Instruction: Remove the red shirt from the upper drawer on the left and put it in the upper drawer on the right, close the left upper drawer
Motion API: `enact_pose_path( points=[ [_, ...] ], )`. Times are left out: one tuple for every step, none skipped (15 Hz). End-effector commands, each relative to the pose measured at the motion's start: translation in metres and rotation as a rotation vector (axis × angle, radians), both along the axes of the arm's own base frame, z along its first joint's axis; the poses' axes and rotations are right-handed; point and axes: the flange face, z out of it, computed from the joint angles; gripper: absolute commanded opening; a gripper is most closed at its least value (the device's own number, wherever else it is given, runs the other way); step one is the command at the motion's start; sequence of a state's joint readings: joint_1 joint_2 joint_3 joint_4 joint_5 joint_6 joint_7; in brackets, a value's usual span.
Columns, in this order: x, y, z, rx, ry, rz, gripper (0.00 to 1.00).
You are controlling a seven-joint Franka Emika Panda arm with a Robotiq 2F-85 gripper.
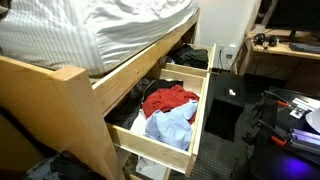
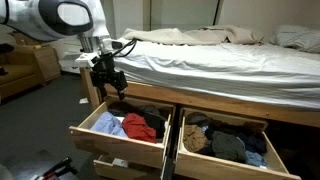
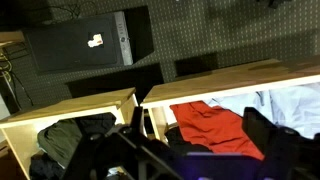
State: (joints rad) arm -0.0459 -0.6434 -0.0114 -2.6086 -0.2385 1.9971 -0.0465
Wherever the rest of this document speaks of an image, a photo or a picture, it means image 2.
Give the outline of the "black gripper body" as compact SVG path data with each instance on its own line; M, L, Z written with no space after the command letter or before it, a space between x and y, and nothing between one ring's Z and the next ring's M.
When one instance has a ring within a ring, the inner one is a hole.
M112 85L117 91L124 91L127 87L127 80L123 71L115 70L115 62L111 53L103 54L92 60L93 85L102 88L105 84Z

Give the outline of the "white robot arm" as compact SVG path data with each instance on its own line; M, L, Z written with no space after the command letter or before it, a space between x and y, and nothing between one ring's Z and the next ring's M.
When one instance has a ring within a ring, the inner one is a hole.
M114 62L124 45L110 37L100 0L0 0L0 17L1 25L39 42L78 37L93 85L103 97L109 84L125 98L127 80Z

